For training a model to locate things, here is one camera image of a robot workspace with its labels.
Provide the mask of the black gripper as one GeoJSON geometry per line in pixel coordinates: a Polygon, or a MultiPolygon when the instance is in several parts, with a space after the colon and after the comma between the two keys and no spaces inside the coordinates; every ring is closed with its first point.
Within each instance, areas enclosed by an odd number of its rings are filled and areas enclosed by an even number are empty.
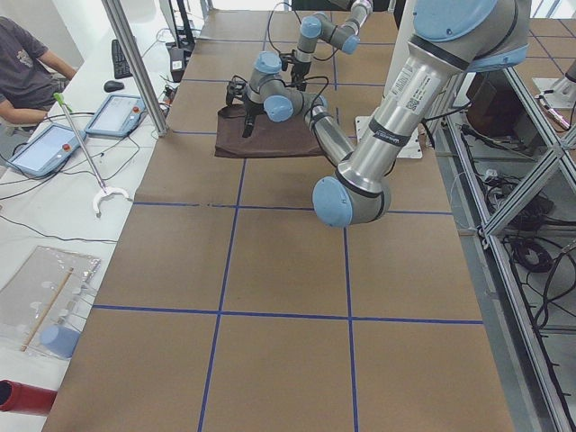
{"type": "Polygon", "coordinates": [[[242,137],[249,138],[253,133],[256,117],[264,113],[264,105],[247,99],[245,101],[245,111],[246,116],[244,118],[242,137]]]}
{"type": "Polygon", "coordinates": [[[295,60],[292,63],[291,86],[293,86],[297,90],[305,90],[307,87],[306,76],[310,73],[310,69],[311,69],[311,63],[310,62],[300,62],[300,61],[295,60]]]}

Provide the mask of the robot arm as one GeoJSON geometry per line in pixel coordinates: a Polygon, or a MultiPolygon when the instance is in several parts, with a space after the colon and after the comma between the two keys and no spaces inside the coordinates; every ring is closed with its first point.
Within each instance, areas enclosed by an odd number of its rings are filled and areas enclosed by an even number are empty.
{"type": "Polygon", "coordinates": [[[249,81],[230,86],[228,97],[243,102],[246,131],[253,130],[260,114],[272,122],[295,116],[305,120],[335,168],[313,189],[321,221],[339,228],[376,221],[391,203],[386,177],[396,157],[447,81],[521,63],[530,10],[528,1],[416,2],[403,15],[413,24],[409,55],[357,143],[339,128],[321,95],[283,81],[284,61],[274,52],[259,53],[249,81]]]}
{"type": "Polygon", "coordinates": [[[326,42],[334,50],[353,54],[360,42],[360,29],[374,11],[372,1],[332,1],[332,4],[349,11],[346,20],[335,24],[323,12],[304,17],[296,49],[284,61],[286,65],[292,64],[292,85],[298,90],[306,89],[305,78],[310,73],[318,41],[326,42]]]}

